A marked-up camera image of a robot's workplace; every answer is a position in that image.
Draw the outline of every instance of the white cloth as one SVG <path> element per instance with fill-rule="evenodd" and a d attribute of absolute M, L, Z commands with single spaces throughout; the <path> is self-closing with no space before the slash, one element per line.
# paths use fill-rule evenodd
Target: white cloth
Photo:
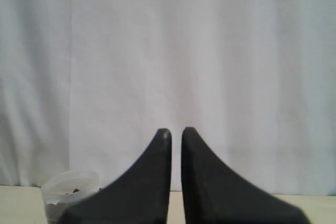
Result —
<path fill-rule="evenodd" d="M 0 0 L 0 184 L 93 169 L 195 126 L 282 194 L 336 189 L 335 0 Z"/>

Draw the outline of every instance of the plastic cup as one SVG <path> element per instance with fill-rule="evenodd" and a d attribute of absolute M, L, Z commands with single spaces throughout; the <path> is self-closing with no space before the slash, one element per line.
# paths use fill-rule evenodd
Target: plastic cup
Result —
<path fill-rule="evenodd" d="M 57 223 L 71 205 L 98 191 L 99 177 L 93 171 L 70 171 L 59 174 L 42 185 L 41 194 L 48 224 Z"/>

